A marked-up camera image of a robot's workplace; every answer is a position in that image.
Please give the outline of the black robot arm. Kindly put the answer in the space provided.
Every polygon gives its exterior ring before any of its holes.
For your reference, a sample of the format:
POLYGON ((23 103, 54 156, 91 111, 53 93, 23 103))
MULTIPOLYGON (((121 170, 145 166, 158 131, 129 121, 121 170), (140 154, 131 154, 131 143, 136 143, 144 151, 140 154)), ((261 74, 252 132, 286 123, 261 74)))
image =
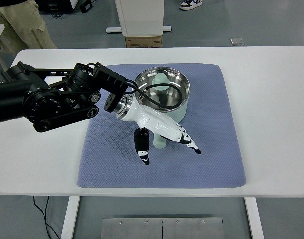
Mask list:
POLYGON ((0 122, 26 117, 37 132, 95 117, 101 89, 110 92, 105 110, 112 112, 128 88, 125 77, 100 63, 37 69, 18 62, 1 75, 0 122))

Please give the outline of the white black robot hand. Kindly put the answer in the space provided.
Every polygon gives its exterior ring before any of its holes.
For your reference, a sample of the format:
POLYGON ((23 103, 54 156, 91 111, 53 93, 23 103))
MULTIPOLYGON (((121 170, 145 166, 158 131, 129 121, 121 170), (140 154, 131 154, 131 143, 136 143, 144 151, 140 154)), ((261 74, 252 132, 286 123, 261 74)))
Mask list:
POLYGON ((201 154, 185 129, 170 116, 149 106, 141 105, 136 98, 125 95, 116 109, 116 117, 122 121, 135 122, 139 126, 134 132, 134 144, 137 155, 145 165, 149 165, 149 133, 158 134, 166 140, 177 142, 201 154))

